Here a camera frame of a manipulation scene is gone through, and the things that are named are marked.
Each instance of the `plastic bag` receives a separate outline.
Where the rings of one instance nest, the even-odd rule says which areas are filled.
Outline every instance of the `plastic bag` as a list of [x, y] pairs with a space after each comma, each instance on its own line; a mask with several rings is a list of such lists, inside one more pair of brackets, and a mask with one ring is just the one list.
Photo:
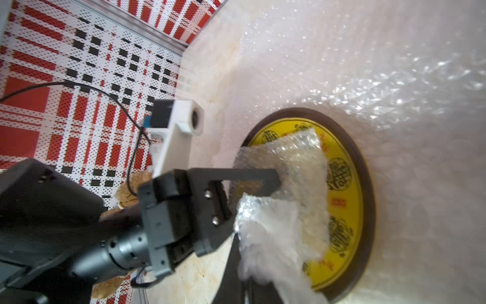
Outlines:
[[302, 272], [305, 252], [298, 213], [296, 202], [243, 194], [235, 220], [242, 256], [238, 277], [253, 277], [260, 285], [273, 282], [286, 304], [327, 303]]

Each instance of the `yellow plate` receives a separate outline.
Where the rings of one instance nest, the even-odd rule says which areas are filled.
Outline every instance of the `yellow plate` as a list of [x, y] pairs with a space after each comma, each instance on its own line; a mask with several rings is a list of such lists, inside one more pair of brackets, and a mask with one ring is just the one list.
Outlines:
[[361, 276], [374, 235], [373, 188], [356, 144], [324, 114], [291, 108], [265, 118], [250, 132], [243, 145], [263, 144], [310, 127], [321, 139], [322, 150], [329, 161], [330, 249], [319, 261], [305, 263], [304, 271], [315, 290], [321, 290], [329, 300], [336, 301]]

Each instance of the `screw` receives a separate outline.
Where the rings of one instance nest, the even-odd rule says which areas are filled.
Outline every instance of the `screw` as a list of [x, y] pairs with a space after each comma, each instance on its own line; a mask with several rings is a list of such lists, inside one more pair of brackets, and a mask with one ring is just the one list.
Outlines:
[[218, 227], [218, 226], [219, 226], [219, 224], [220, 224], [221, 222], [220, 222], [220, 220], [219, 220], [219, 218], [218, 218], [217, 216], [213, 216], [213, 221], [212, 221], [212, 223], [213, 223], [213, 224], [214, 224], [216, 227]]

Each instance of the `red and white patterned wall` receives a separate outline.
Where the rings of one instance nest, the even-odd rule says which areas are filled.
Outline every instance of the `red and white patterned wall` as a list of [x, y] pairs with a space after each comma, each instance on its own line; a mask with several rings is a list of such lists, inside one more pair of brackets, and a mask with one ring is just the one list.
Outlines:
[[224, 0], [107, 1], [185, 43], [191, 43], [224, 2]]
[[[0, 92], [81, 82], [109, 93], [140, 124], [155, 99], [174, 97], [180, 60], [74, 1], [16, 0], [0, 46]], [[107, 209], [117, 204], [136, 138], [119, 107], [94, 90], [41, 88], [0, 104], [0, 172], [34, 157], [101, 196]], [[150, 164], [143, 139], [134, 170]], [[125, 281], [100, 303], [130, 303], [131, 293]]]

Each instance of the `black cable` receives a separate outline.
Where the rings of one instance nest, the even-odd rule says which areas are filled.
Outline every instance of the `black cable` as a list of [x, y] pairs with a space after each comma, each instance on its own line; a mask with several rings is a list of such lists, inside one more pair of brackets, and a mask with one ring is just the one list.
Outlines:
[[147, 289], [147, 288], [150, 288], [153, 285], [159, 283], [164, 278], [164, 276], [160, 276], [160, 277], [156, 278], [155, 281], [146, 282], [146, 283], [137, 283], [137, 280], [140, 278], [140, 275], [143, 273], [144, 270], [145, 270], [145, 267], [141, 268], [140, 271], [138, 272], [138, 274], [132, 280], [130, 280], [130, 286], [132, 288]]
[[133, 161], [135, 159], [135, 155], [137, 153], [137, 150], [138, 150], [138, 146], [140, 145], [140, 140], [142, 138], [142, 135], [147, 139], [149, 145], [151, 144], [151, 141], [147, 135], [147, 133], [145, 133], [145, 128], [142, 127], [142, 126], [139, 126], [135, 120], [130, 116], [130, 114], [128, 114], [128, 111], [122, 106], [121, 103], [118, 102], [118, 100], [116, 100], [115, 98], [111, 97], [110, 94], [104, 92], [103, 90], [100, 90], [98, 88], [95, 88], [95, 87], [92, 87], [90, 85], [85, 85], [85, 84], [82, 84], [82, 83], [79, 83], [79, 82], [71, 82], [71, 81], [59, 81], [59, 82], [47, 82], [47, 83], [42, 83], [42, 84], [38, 84], [38, 85], [33, 85], [33, 86], [30, 86], [30, 87], [26, 87], [26, 88], [23, 88], [23, 89], [20, 89], [20, 90], [17, 90], [17, 91], [14, 91], [2, 98], [0, 98], [0, 104], [5, 102], [5, 100], [11, 98], [11, 97], [14, 97], [16, 95], [19, 95], [23, 92], [27, 92], [27, 91], [30, 91], [32, 89], [37, 89], [37, 88], [43, 88], [43, 87], [51, 87], [51, 86], [79, 86], [79, 87], [82, 87], [82, 88], [87, 88], [87, 89], [92, 89], [92, 90], [95, 90], [103, 95], [105, 95], [106, 97], [108, 97], [109, 99], [111, 99], [113, 102], [115, 102], [120, 108], [121, 110], [123, 111], [123, 113], [125, 113], [126, 117], [128, 117], [128, 120], [130, 120], [133, 125], [139, 129], [139, 136], [137, 138], [137, 143], [135, 145], [135, 151], [133, 152], [132, 154], [132, 159], [130, 160], [130, 165], [128, 166], [128, 169], [127, 169], [127, 186], [128, 186], [128, 191], [134, 195], [135, 197], [137, 197], [137, 194], [132, 190], [132, 188], [130, 187], [130, 171], [131, 171], [131, 168], [132, 168], [132, 165], [133, 165]]
[[128, 173], [126, 175], [126, 186], [128, 187], [128, 191], [135, 197], [138, 197], [138, 195], [135, 193], [135, 191], [132, 190], [132, 187], [130, 186], [130, 172], [132, 172], [132, 166], [133, 166], [133, 161], [135, 160], [135, 155], [137, 154], [138, 147], [140, 145], [140, 140], [142, 139], [142, 133], [144, 132], [144, 127], [140, 129], [139, 136], [137, 137], [137, 143], [135, 144], [135, 150], [132, 153], [132, 158], [130, 159], [130, 164], [128, 165]]

